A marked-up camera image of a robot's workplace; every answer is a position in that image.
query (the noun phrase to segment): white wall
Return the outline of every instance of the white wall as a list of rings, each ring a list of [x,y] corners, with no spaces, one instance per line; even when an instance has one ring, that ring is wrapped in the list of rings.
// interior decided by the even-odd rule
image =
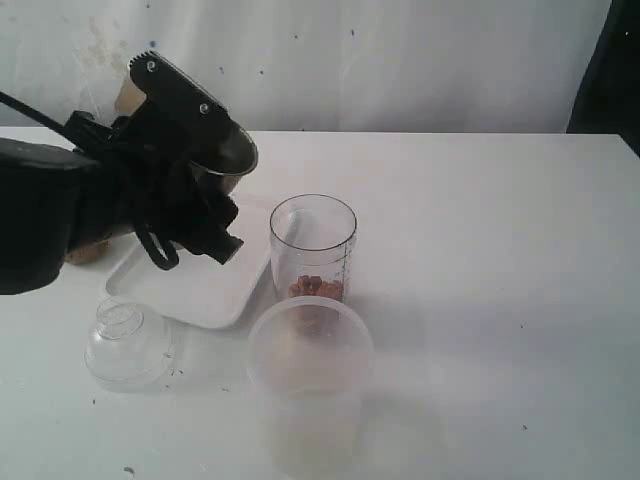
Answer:
[[[107,122],[155,41],[250,129],[559,132],[609,4],[0,0],[0,89]]]

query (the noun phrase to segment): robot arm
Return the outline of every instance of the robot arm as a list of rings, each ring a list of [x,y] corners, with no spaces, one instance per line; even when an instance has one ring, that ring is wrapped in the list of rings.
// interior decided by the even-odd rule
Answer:
[[[0,294],[48,285],[68,252],[131,231],[164,270],[178,263],[174,243],[222,264],[242,245],[227,232],[228,194],[256,167],[250,137],[159,54],[129,67],[146,99],[110,127],[78,111],[60,125],[0,93],[77,146],[0,138]]]

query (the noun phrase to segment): plastic container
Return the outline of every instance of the plastic container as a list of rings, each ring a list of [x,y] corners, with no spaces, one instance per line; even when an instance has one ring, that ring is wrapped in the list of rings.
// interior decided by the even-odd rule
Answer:
[[[317,295],[343,301],[356,242],[353,210],[333,197],[301,195],[273,210],[270,227],[278,298]]]
[[[130,391],[159,378],[174,356],[172,323],[147,305],[111,297],[100,304],[84,352],[106,390]]]
[[[279,470],[315,480],[350,463],[372,369],[369,331],[340,302],[303,296],[262,315],[249,335],[247,373]]]

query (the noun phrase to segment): dark fabric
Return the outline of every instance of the dark fabric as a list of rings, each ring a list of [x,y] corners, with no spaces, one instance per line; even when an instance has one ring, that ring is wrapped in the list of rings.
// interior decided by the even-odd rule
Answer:
[[[640,1],[613,0],[569,133],[617,133],[640,155]]]

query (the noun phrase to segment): white tray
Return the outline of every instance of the white tray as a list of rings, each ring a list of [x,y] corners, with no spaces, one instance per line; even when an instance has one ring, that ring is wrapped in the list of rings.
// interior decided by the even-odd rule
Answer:
[[[181,250],[179,265],[164,272],[136,244],[107,276],[103,297],[126,296],[204,328],[235,323],[269,263],[269,215],[276,202],[240,194],[233,198],[240,213],[229,232],[245,243],[226,265]]]

